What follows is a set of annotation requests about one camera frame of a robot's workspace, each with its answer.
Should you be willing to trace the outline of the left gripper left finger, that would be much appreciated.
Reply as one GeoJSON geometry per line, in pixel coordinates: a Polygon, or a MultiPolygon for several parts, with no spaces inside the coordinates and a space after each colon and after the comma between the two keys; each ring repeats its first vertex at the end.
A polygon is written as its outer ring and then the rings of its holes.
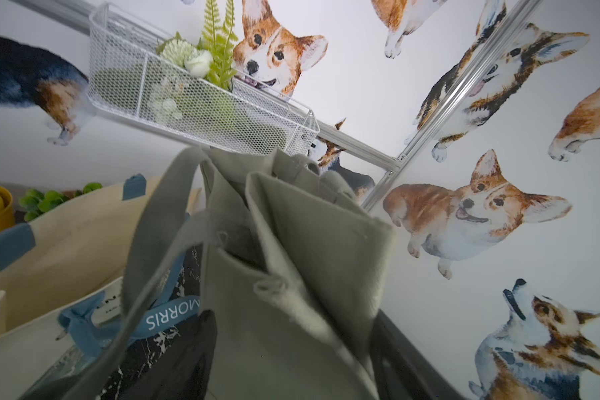
{"type": "Polygon", "coordinates": [[[141,339],[128,348],[117,399],[203,399],[216,338],[215,313],[204,311],[178,324],[168,335],[141,339]]]}

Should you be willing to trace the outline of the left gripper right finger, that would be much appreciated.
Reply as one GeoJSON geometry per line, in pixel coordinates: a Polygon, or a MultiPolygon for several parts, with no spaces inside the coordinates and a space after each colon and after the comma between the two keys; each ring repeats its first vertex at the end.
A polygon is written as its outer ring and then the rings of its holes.
{"type": "Polygon", "coordinates": [[[384,312],[375,318],[369,353],[381,400],[463,400],[384,312]]]}

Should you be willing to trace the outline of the grey-green canvas bag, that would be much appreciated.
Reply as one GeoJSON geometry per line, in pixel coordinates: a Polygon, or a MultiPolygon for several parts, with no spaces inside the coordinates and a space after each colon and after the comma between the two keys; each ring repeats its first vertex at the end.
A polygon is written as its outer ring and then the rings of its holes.
{"type": "Polygon", "coordinates": [[[143,210],[122,325],[53,399],[95,399],[177,257],[203,246],[218,335],[203,399],[375,399],[369,353],[393,230],[302,155],[187,148],[143,210]]]}

